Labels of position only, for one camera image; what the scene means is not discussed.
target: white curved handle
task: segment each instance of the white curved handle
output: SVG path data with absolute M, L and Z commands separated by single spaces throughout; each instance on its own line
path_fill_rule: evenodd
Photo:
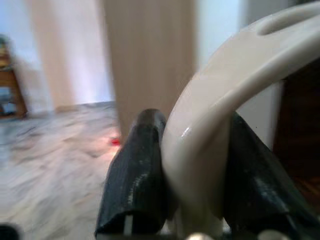
M 182 204 L 201 212 L 197 205 L 207 194 L 206 186 L 223 179 L 229 115 L 319 57 L 320 2 L 265 17 L 213 54 L 180 95 L 163 135 L 163 169 Z M 207 156 L 199 157 L 204 144 L 209 144 L 211 163 Z

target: marble floor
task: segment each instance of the marble floor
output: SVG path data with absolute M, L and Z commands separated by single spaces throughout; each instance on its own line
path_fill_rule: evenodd
M 102 189 L 118 151 L 111 104 L 0 122 L 0 222 L 24 240 L 94 239 Z

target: wooden cabinet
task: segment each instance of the wooden cabinet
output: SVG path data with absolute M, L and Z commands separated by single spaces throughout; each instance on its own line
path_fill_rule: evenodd
M 2 105 L 6 103 L 15 104 L 14 116 L 23 118 L 27 113 L 27 108 L 13 69 L 0 71 L 0 88 L 3 87 L 10 89 L 10 97 L 0 98 L 0 118 L 3 119 L 13 116 L 12 114 L 5 114 Z

